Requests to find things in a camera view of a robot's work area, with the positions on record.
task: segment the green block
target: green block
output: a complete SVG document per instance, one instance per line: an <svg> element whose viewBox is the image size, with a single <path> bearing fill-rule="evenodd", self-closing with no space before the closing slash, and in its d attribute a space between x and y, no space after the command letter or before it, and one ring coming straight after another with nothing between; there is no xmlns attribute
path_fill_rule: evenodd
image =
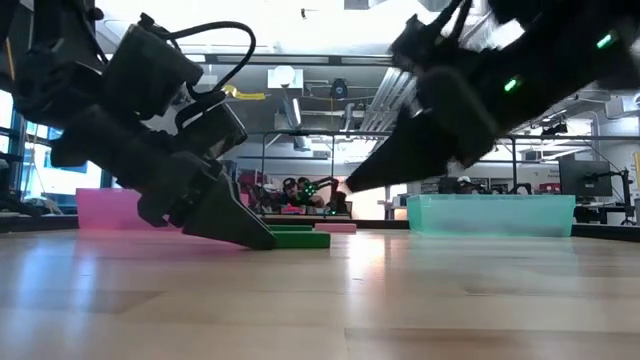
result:
<svg viewBox="0 0 640 360"><path fill-rule="evenodd" d="M328 249L331 234L322 231L274 231L276 249Z"/></svg>
<svg viewBox="0 0 640 360"><path fill-rule="evenodd" d="M313 231L312 225L269 225L271 231Z"/></svg>

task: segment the yellow object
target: yellow object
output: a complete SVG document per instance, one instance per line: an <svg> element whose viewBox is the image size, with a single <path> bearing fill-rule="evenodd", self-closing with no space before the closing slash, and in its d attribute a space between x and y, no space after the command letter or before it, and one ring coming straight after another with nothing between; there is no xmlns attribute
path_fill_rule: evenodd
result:
<svg viewBox="0 0 640 360"><path fill-rule="evenodd" d="M11 41L9 40L9 37L7 36L7 39L5 40L5 45L7 47L7 60L9 62L9 75L11 76L11 80L15 80L16 79L16 72L15 69L13 67L13 54L11 53Z"/></svg>
<svg viewBox="0 0 640 360"><path fill-rule="evenodd" d="M633 153L633 160L636 163L636 181L640 181L640 151Z"/></svg>
<svg viewBox="0 0 640 360"><path fill-rule="evenodd" d="M231 95L232 97L240 100L264 100L266 96L264 93L254 93L254 94L243 94L238 89L236 89L233 85L225 85L223 87L224 92Z"/></svg>

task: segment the computer monitor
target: computer monitor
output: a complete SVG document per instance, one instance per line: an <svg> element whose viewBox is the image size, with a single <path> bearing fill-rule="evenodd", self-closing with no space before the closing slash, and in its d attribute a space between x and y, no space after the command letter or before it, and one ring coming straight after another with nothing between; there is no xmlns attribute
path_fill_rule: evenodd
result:
<svg viewBox="0 0 640 360"><path fill-rule="evenodd" d="M606 161L560 160L560 191L564 195L608 197L613 196L611 167Z"/></svg>

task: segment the wooden surface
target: wooden surface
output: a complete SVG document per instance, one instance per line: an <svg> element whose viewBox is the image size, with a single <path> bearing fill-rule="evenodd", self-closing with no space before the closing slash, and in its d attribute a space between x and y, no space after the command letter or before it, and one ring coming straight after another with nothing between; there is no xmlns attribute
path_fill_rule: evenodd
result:
<svg viewBox="0 0 640 360"><path fill-rule="evenodd" d="M0 237L0 358L585 360L640 354L640 246L163 233Z"/></svg>

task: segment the ceiling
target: ceiling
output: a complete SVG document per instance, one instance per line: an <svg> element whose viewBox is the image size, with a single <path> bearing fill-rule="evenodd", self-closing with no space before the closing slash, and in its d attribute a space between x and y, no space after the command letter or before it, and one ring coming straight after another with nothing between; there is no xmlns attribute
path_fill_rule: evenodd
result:
<svg viewBox="0 0 640 360"><path fill-rule="evenodd" d="M418 14L423 22L430 22L448 0L183 0L179 10L176 10L174 3L150 0L96 2L106 14L105 21L97 25L97 30L98 40L107 53L115 51L128 24L135 22L138 14L145 11L172 30L217 20L244 22L256 33L258 55L364 56L386 55L389 44L402 31L407 18ZM300 14L301 8L307 10L304 19ZM477 1L467 29L480 21L486 11L486 1ZM497 26L488 21L470 43L476 46L502 46L521 34L519 27L505 26L501 31L496 29ZM182 40L181 46L188 54L238 54L247 47L246 35L234 30L193 36ZM635 49L640 50L640 42ZM311 81L314 87L304 92L287 90L285 96L285 90L267 89L267 71L276 65L246 66L229 82L243 93L263 92L267 95L263 101L239 101L230 105L249 132L273 129L274 114L287 97L299 98L303 125L314 124L317 127L318 124L324 124L323 128L339 129L344 122L337 116L311 116L304 112L344 110L350 102L358 106L370 104L387 72L384 66L294 66L303 71L306 85ZM232 65L204 65L204 68L206 75L220 78L231 70ZM333 103L319 100L329 98L327 84L336 78L344 79L349 87L349 98L358 100ZM324 87L318 86L318 81L324 81ZM602 109L603 100L607 100L609 94L592 90L582 92L579 100L561 101L534 121L563 109L566 109L569 118ZM524 131L530 125L527 123L515 130Z"/></svg>
<svg viewBox="0 0 640 360"><path fill-rule="evenodd" d="M231 70L232 66L207 66L207 75L218 78ZM238 101L230 103L231 108L242 120L248 132L265 132L274 128L274 114L282 107L285 100L285 90L267 89L267 70L275 66L249 65L236 75L229 84L235 86L242 93L265 93L263 101ZM370 103L387 71L386 67L355 67L355 66L295 66L303 71L307 84L312 84L311 92L301 90L286 90L289 99L298 98L300 110L303 113L302 122L333 122L336 126L341 123L338 116L307 116L305 111L333 111L344 110L349 102ZM354 101L334 101L327 99L330 85L334 79L345 79L349 87L348 98Z"/></svg>

